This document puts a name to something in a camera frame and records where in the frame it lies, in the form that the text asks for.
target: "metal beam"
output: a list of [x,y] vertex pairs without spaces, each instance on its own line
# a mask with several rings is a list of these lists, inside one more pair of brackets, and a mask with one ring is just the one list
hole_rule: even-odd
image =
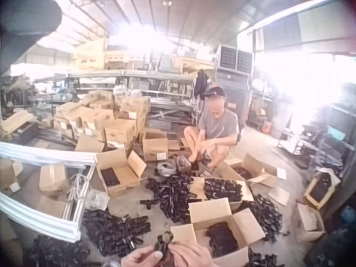
[[130,20],[128,19],[128,17],[126,16],[126,14],[124,13],[124,11],[122,10],[120,4],[117,2],[117,0],[112,0],[113,4],[115,5],[115,7],[117,8],[117,10],[120,12],[121,16],[125,19],[125,21],[131,25]]
[[167,9],[167,32],[166,32],[166,36],[168,36],[168,32],[169,32],[170,15],[171,15],[171,6],[168,6],[168,9]]
[[87,29],[88,31],[92,32],[93,34],[95,34],[97,37],[102,38],[102,36],[100,36],[98,33],[96,33],[95,31],[93,31],[92,29],[90,29],[89,27],[85,26],[84,24],[82,24],[81,22],[77,21],[76,19],[72,18],[71,16],[63,13],[64,16],[66,16],[67,18],[73,20],[75,23],[77,23],[78,25],[82,26],[84,29]]
[[192,5],[193,5],[193,2],[194,2],[194,0],[190,0],[190,1],[189,1],[189,6],[188,6],[188,9],[187,9],[187,12],[185,13],[184,20],[183,20],[183,24],[182,24],[182,27],[180,28],[180,32],[179,32],[178,46],[179,46],[179,44],[180,44],[180,39],[181,39],[181,36],[182,36],[182,33],[183,33],[183,29],[184,29],[184,27],[185,27],[185,23],[187,22],[188,16],[189,16],[189,14],[190,14],[191,7],[192,7]]
[[154,10],[152,8],[152,0],[150,0],[149,2],[150,2],[150,11],[151,11],[152,23],[153,23],[154,29],[156,31],[156,22],[155,22]]
[[94,21],[100,28],[102,28],[106,33],[108,33],[110,35],[110,31],[104,25],[102,25],[100,22],[98,22],[96,19],[94,19],[92,16],[90,16],[88,14],[88,12],[86,12],[83,8],[81,8],[80,6],[75,4],[73,2],[73,0],[69,0],[69,1],[71,2],[72,5],[74,5],[76,8],[78,8],[83,14],[85,14],[88,18],[90,18],[92,21]]
[[209,35],[209,37],[207,38],[207,40],[205,40],[203,45],[206,45],[206,43],[208,43],[216,34],[218,31],[220,31],[220,29],[228,23],[228,21],[233,17],[233,16],[238,16],[239,12],[246,6],[246,4],[248,3],[248,0],[245,0],[244,3],[242,3],[233,13],[229,14],[228,16],[226,16],[223,21],[215,28],[215,30]]
[[131,4],[132,4],[132,6],[133,6],[133,8],[134,8],[134,10],[135,10],[135,12],[136,12],[136,15],[137,15],[137,17],[138,17],[138,19],[139,19],[141,25],[143,25],[143,24],[142,24],[142,19],[141,19],[141,16],[140,16],[140,14],[139,14],[139,11],[137,10],[135,1],[134,1],[134,0],[131,0]]
[[113,24],[113,26],[117,28],[116,22],[108,15],[108,13],[106,13],[105,10],[98,3],[95,3],[95,6],[100,10],[101,13],[104,14],[104,16]]
[[57,31],[55,31],[55,33],[56,33],[56,34],[59,34],[59,35],[62,35],[62,36],[64,36],[64,37],[68,38],[68,39],[71,39],[71,40],[73,40],[73,41],[75,41],[75,42],[77,42],[77,43],[81,43],[81,44],[85,43],[85,42],[83,42],[83,41],[80,41],[80,40],[78,40],[78,39],[73,38],[72,36],[66,35],[65,33],[57,32]]

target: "elderly man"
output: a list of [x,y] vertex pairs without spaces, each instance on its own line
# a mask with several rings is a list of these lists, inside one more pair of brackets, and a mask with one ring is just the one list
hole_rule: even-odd
[[192,151],[190,162],[202,158],[204,152],[211,158],[207,165],[212,171],[229,153],[229,146],[236,144],[239,134],[238,117],[226,108],[226,95],[222,88],[214,87],[205,93],[207,100],[198,128],[188,126],[184,136]]

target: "bare foot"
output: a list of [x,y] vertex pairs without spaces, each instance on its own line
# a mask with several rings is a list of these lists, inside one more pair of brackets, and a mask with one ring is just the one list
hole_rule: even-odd
[[188,158],[190,163],[193,163],[196,161],[197,154],[191,154]]

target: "black cap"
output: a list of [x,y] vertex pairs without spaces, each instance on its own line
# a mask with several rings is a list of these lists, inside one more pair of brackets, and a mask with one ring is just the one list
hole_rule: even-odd
[[225,98],[226,98],[226,94],[225,94],[224,89],[222,89],[222,88],[219,87],[219,86],[216,86],[216,87],[213,87],[213,88],[207,90],[207,91],[205,92],[204,96],[206,96],[206,97],[210,97],[210,96],[222,96],[222,97],[225,97]]

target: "ceiling light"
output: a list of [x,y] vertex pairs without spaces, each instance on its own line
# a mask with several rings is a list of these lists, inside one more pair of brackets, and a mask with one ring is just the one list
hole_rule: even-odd
[[165,7],[170,7],[172,5],[172,0],[163,0],[163,5]]

